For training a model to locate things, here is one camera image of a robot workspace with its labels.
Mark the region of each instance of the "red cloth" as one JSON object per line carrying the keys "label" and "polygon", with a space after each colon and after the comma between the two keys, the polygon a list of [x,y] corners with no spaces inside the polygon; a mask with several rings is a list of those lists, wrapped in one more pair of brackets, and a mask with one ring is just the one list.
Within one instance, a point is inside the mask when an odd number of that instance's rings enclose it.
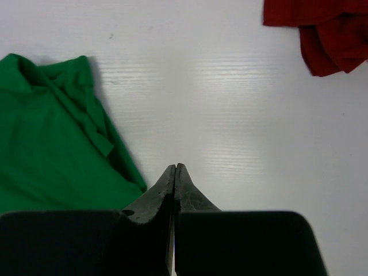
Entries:
{"label": "red cloth", "polygon": [[264,0],[264,25],[298,26],[312,75],[351,72],[368,59],[368,0]]}

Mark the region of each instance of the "white surface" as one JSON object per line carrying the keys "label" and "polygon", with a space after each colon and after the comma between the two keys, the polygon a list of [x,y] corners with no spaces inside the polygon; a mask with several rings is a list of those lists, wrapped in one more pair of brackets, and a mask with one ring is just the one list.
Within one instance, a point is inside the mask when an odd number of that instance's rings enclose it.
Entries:
{"label": "white surface", "polygon": [[98,94],[152,185],[172,163],[221,209],[287,209],[329,273],[368,275],[368,66],[312,77],[261,0],[13,0],[0,55],[92,56]]}

